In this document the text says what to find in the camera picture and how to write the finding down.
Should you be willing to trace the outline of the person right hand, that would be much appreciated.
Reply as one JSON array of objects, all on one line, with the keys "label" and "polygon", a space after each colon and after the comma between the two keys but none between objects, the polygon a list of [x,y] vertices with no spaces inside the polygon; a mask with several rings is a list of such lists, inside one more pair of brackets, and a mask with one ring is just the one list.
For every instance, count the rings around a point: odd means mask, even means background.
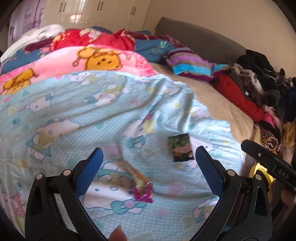
[{"label": "person right hand", "polygon": [[281,217],[282,212],[290,214],[295,207],[295,192],[283,188],[274,187],[274,182],[269,185],[267,197],[271,208],[272,221]]}]

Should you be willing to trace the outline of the person left hand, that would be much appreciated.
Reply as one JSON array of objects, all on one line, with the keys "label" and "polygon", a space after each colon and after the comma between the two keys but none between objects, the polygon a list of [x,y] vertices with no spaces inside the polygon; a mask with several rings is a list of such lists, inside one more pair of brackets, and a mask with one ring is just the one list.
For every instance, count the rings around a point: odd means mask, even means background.
[{"label": "person left hand", "polygon": [[109,241],[127,241],[127,237],[122,230],[122,226],[117,226],[108,238]]}]

